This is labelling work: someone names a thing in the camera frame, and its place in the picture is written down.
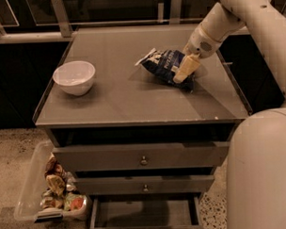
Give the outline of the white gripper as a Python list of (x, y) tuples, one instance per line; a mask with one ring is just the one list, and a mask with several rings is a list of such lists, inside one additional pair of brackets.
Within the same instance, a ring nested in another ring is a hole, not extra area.
[(200, 65), (199, 57), (207, 58), (212, 56), (221, 46), (220, 41), (215, 41), (210, 37), (203, 24), (199, 24), (188, 39), (183, 52), (186, 55), (177, 69), (173, 81), (182, 83), (190, 74), (192, 74)]

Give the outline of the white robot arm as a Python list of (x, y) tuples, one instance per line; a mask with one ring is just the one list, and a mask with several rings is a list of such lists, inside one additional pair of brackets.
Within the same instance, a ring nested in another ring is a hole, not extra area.
[(219, 0), (184, 48), (197, 67), (246, 28), (261, 54), (236, 57), (230, 68), (256, 111), (230, 141), (227, 229), (286, 229), (286, 13), (271, 1)]

